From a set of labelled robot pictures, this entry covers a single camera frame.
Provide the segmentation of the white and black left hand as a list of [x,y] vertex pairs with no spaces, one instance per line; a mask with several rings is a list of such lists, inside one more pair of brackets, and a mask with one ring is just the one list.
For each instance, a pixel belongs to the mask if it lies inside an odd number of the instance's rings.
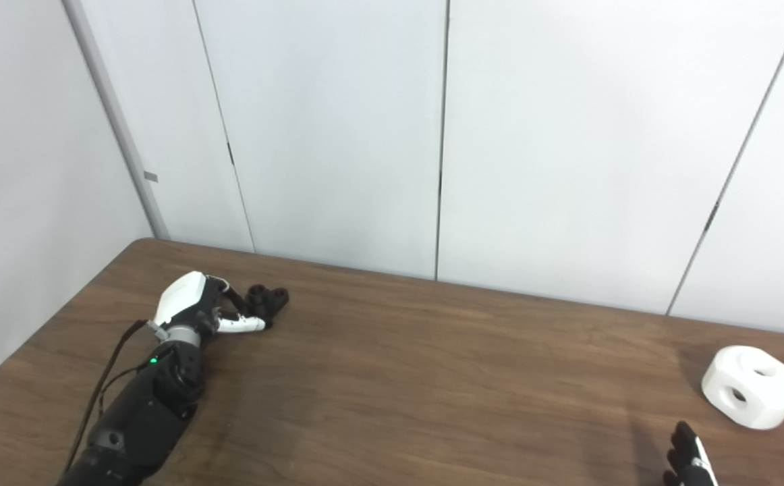
[[260,290],[260,301],[250,305],[222,277],[191,271],[164,290],[157,313],[146,326],[161,344],[176,341],[197,347],[219,334],[272,329],[277,310],[272,302],[263,301],[268,289],[254,288]]

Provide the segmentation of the white and black right hand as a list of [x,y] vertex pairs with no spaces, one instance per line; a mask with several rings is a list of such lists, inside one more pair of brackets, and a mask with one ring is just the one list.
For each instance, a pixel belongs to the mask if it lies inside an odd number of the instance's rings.
[[685,421],[671,434],[667,460],[671,468],[663,473],[664,485],[719,485],[701,438]]

